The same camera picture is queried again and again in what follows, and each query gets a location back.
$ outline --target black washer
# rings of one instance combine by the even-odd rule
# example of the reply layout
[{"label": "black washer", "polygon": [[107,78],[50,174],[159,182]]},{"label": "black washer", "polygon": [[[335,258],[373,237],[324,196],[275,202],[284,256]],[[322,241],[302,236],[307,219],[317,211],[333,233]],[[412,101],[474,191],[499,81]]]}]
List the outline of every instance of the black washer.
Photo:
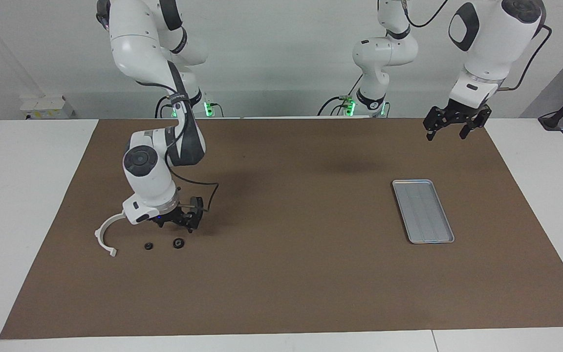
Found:
[{"label": "black washer", "polygon": [[184,242],[184,239],[182,239],[182,238],[176,238],[173,241],[173,247],[176,248],[176,249],[180,249],[180,248],[184,247],[185,244],[186,243]]}]

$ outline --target cable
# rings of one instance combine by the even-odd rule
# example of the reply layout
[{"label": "cable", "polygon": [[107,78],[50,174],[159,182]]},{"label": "cable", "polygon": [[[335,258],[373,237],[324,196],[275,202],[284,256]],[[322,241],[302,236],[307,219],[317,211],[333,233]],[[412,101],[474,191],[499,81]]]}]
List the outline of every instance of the cable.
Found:
[{"label": "cable", "polygon": [[163,96],[162,98],[160,98],[160,100],[158,100],[158,103],[156,104],[156,114],[154,116],[154,118],[158,118],[158,110],[160,110],[160,105],[162,105],[162,102],[168,99],[168,96]]},{"label": "cable", "polygon": [[198,181],[192,181],[189,180],[185,177],[179,176],[178,174],[175,174],[175,172],[171,169],[171,166],[168,164],[168,150],[174,146],[175,144],[177,144],[177,141],[184,135],[184,131],[186,131],[186,128],[188,127],[188,118],[186,117],[185,122],[184,122],[184,128],[181,129],[181,131],[179,132],[179,134],[177,135],[177,138],[175,138],[169,145],[166,146],[166,151],[165,151],[165,163],[166,163],[166,167],[168,167],[169,172],[171,172],[171,174],[173,176],[175,176],[176,178],[187,182],[187,183],[192,183],[193,185],[204,185],[204,186],[212,186],[214,185],[214,190],[212,191],[212,194],[210,195],[210,199],[208,200],[208,209],[202,209],[204,212],[210,212],[210,207],[212,206],[212,200],[214,199],[214,196],[217,194],[217,190],[220,186],[220,183],[218,182],[198,182]]},{"label": "cable", "polygon": [[[352,87],[351,90],[349,91],[349,94],[347,94],[347,95],[351,95],[351,93],[353,93],[353,90],[355,89],[355,87],[357,87],[357,86],[358,86],[358,83],[360,83],[360,80],[362,79],[362,76],[364,76],[364,74],[360,74],[360,77],[358,78],[357,81],[355,81],[355,84],[353,85],[353,87]],[[342,109],[342,108],[338,109],[338,112],[336,113],[336,116],[338,116],[338,115],[340,114],[340,110],[341,110],[341,109]]]},{"label": "cable", "polygon": [[164,111],[165,108],[172,108],[173,106],[170,104],[166,104],[166,105],[162,105],[162,107],[160,108],[160,118],[162,117],[162,112]]},{"label": "cable", "polygon": [[142,83],[142,82],[138,82],[136,81],[136,83],[138,83],[139,85],[143,86],[143,87],[161,87],[167,90],[172,91],[174,94],[177,94],[177,91],[175,89],[172,89],[171,87],[165,86],[165,85],[160,85],[157,83]]},{"label": "cable", "polygon": [[411,21],[409,13],[407,11],[407,1],[402,1],[401,5],[403,5],[403,10],[405,13],[405,18],[407,18],[407,21],[410,23],[410,25],[412,27],[416,27],[416,28],[422,28],[427,26],[428,24],[430,24],[435,18],[436,16],[438,16],[438,14],[440,13],[440,11],[442,11],[442,9],[444,9],[444,6],[447,4],[447,2],[449,2],[449,0],[444,0],[444,2],[442,3],[442,5],[440,5],[440,7],[438,8],[438,11],[436,11],[435,14],[433,14],[433,16],[431,18],[429,18],[428,22],[425,22],[424,24],[415,24],[414,22]]},{"label": "cable", "polygon": [[225,117],[225,113],[223,112],[223,107],[221,106],[221,104],[219,104],[219,103],[211,103],[211,104],[210,104],[210,107],[219,107],[219,108],[221,108],[221,116],[222,116],[222,117]]},{"label": "cable", "polygon": [[340,114],[340,109],[338,109],[338,112],[335,115],[333,114],[333,110],[335,110],[337,108],[344,108],[344,107],[345,107],[344,104],[340,104],[340,105],[333,107],[333,109],[331,109],[331,112],[329,113],[329,115],[330,116],[338,116]]},{"label": "cable", "polygon": [[387,113],[386,113],[386,117],[385,117],[385,118],[388,118],[388,116],[390,115],[390,107],[391,107],[391,105],[390,105],[389,102],[385,102],[385,103],[384,103],[384,105],[386,105],[386,104],[388,104],[388,111],[387,111]]},{"label": "cable", "polygon": [[339,96],[335,96],[335,97],[331,98],[330,100],[328,100],[325,104],[323,104],[323,106],[322,106],[321,109],[319,110],[319,113],[317,114],[317,116],[320,116],[320,114],[323,112],[323,110],[325,109],[325,107],[326,107],[327,105],[329,105],[329,103],[331,103],[331,102],[333,102],[334,100],[337,100],[337,99],[339,99],[339,98],[340,98]]},{"label": "cable", "polygon": [[534,54],[531,56],[531,58],[529,59],[529,62],[527,63],[527,66],[525,66],[525,70],[522,72],[522,76],[520,77],[520,80],[518,81],[518,84],[516,85],[516,87],[513,88],[499,88],[497,91],[514,91],[517,90],[522,81],[525,79],[525,75],[527,74],[527,71],[529,70],[529,67],[531,66],[531,63],[534,62],[534,58],[536,58],[536,55],[538,55],[538,53],[540,52],[540,50],[542,49],[542,47],[547,43],[547,41],[549,40],[549,38],[551,38],[551,34],[553,33],[553,29],[551,29],[551,27],[547,26],[547,25],[543,25],[542,28],[546,29],[547,31],[549,31],[549,34],[547,34],[547,38],[545,38],[542,43],[540,44],[540,46],[538,46],[538,49],[536,49],[536,51],[534,51]]}]

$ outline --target white table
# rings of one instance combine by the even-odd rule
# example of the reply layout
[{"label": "white table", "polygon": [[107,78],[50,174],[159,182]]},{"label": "white table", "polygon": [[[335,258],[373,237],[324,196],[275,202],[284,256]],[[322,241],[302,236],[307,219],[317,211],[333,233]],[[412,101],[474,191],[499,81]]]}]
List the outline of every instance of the white table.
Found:
[{"label": "white table", "polygon": [[[0,331],[96,123],[0,121]],[[563,260],[562,134],[523,119],[491,120],[487,130]],[[0,351],[53,350],[556,352],[563,328],[0,341]]]}]

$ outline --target metal tray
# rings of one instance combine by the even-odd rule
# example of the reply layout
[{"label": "metal tray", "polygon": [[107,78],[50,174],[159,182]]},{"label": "metal tray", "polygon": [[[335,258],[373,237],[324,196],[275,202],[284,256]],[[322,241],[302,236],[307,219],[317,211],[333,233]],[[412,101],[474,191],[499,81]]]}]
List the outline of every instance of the metal tray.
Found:
[{"label": "metal tray", "polygon": [[395,180],[397,202],[412,243],[452,243],[455,238],[430,180]]}]

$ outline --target brown paper surface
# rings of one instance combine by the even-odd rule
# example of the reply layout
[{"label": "brown paper surface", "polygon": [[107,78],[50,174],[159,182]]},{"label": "brown paper surface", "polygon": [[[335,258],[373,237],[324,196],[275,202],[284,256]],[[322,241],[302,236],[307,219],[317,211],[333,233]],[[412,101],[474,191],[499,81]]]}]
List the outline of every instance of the brown paper surface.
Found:
[{"label": "brown paper surface", "polygon": [[[0,338],[563,326],[563,263],[488,134],[429,143],[420,120],[201,121],[208,153],[176,171],[221,183],[212,212],[121,220],[111,258],[125,142],[172,123],[99,122]],[[401,178],[435,183],[454,243],[409,243]]]}]

